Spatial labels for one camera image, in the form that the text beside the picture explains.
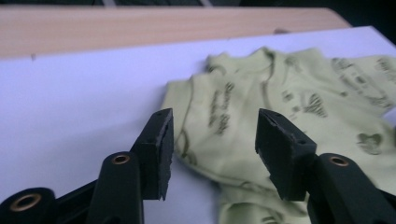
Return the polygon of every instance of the wooden surface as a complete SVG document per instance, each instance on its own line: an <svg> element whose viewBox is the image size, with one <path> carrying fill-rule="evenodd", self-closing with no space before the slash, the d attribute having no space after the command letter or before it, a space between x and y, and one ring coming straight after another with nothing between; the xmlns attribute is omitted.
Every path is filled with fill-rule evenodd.
<svg viewBox="0 0 396 224"><path fill-rule="evenodd" d="M327 8L0 7L0 58L347 27Z"/></svg>

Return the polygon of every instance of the green fabric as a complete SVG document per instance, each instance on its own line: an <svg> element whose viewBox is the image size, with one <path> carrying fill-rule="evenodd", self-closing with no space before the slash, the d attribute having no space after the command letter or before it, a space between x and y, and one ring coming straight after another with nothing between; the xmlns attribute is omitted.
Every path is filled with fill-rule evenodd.
<svg viewBox="0 0 396 224"><path fill-rule="evenodd" d="M208 72L168 84L176 153L219 182L219 223L309 223L306 203L282 202L254 150L259 108L283 114L318 144L354 160L383 190L396 168L393 130L396 60L325 59L318 50L259 49L246 58L207 59Z"/></svg>

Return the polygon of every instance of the screw hole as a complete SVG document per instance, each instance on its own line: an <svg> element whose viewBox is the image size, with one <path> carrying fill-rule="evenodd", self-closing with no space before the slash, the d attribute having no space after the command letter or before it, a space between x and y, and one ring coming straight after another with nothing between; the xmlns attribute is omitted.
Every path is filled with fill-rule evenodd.
<svg viewBox="0 0 396 224"><path fill-rule="evenodd" d="M349 162L339 157L330 157L330 162L339 166L348 166Z"/></svg>
<svg viewBox="0 0 396 224"><path fill-rule="evenodd" d="M111 162L113 162L113 164L116 165L120 165L120 164L124 164L125 162L129 161L129 156L127 155L119 155L113 158L113 160L111 160Z"/></svg>
<svg viewBox="0 0 396 224"><path fill-rule="evenodd" d="M9 207L13 212L22 212L25 211L40 202L41 195L37 193L31 193L20 197L15 200Z"/></svg>

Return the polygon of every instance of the printed pattern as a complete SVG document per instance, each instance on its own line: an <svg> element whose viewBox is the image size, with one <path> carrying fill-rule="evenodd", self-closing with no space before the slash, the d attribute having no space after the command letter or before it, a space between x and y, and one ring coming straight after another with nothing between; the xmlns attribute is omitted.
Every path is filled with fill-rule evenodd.
<svg viewBox="0 0 396 224"><path fill-rule="evenodd" d="M284 63L286 65L286 69L285 69L285 76L283 76L282 85L285 84L286 80L288 79L291 68L294 69L294 71L297 73L303 72L303 69L299 65L299 61L296 57L289 56L288 58L285 59Z"/></svg>
<svg viewBox="0 0 396 224"><path fill-rule="evenodd" d="M358 146L366 153L370 155L379 155L381 150L379 146L382 142L382 136L378 133L368 135L366 133L358 134Z"/></svg>
<svg viewBox="0 0 396 224"><path fill-rule="evenodd" d="M332 68L348 88L364 97L371 105L381 108L392 107L392 102L386 93L377 87L356 64L347 59L334 58Z"/></svg>
<svg viewBox="0 0 396 224"><path fill-rule="evenodd" d="M305 95L303 95L303 105L305 113L312 113L320 118L326 118L327 113L323 107L323 101L317 93L313 93L308 96L305 100Z"/></svg>
<svg viewBox="0 0 396 224"><path fill-rule="evenodd" d="M375 69L383 72L388 81L396 85L396 69L394 69L387 58L380 58L376 61Z"/></svg>
<svg viewBox="0 0 396 224"><path fill-rule="evenodd" d="M231 118L229 107L234 87L235 85L232 82L227 82L224 91L216 90L213 94L207 126L209 128L216 126L217 135L224 135L224 132L229 128Z"/></svg>

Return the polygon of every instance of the white paper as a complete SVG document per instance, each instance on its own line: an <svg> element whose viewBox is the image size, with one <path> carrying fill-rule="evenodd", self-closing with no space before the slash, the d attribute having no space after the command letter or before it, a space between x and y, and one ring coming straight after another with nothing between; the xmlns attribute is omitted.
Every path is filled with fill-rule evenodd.
<svg viewBox="0 0 396 224"><path fill-rule="evenodd" d="M167 81L204 71L209 54L247 56L261 47L396 56L388 40L362 27L3 60L0 202L27 188L59 197L91 182L106 156L130 149L159 110ZM146 223L215 223L214 186L174 161L167 200L145 202Z"/></svg>
<svg viewBox="0 0 396 224"><path fill-rule="evenodd" d="M382 116L392 127L396 127L396 107L393 107L390 111Z"/></svg>

